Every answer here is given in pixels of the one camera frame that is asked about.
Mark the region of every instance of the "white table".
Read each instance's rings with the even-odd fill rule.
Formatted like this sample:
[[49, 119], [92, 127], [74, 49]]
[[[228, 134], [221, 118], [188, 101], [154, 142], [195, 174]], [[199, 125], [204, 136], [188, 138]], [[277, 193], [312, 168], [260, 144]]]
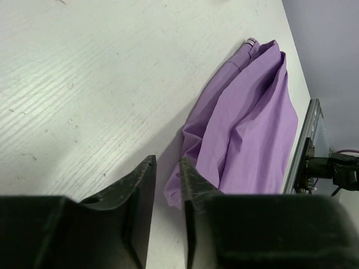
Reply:
[[185, 266], [162, 194], [178, 130], [245, 39], [287, 53], [298, 139], [310, 98], [281, 0], [13, 0], [0, 17], [0, 194], [80, 200], [156, 154], [147, 268]]

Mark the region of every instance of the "purple cloth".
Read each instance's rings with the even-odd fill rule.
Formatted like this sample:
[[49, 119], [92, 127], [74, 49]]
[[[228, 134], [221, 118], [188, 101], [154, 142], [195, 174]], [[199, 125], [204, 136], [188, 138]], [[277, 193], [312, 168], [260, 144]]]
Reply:
[[[249, 39], [204, 88], [184, 127], [182, 156], [224, 193], [279, 193], [297, 131], [286, 55]], [[181, 205], [177, 165], [165, 187]]]

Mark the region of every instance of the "purple cable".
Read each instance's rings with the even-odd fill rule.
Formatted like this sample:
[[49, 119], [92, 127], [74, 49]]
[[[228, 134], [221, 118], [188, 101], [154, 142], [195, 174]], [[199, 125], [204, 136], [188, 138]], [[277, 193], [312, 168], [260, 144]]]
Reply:
[[359, 150], [339, 150], [339, 151], [337, 151], [337, 153], [343, 153], [343, 152], [351, 152], [351, 153], [359, 154]]

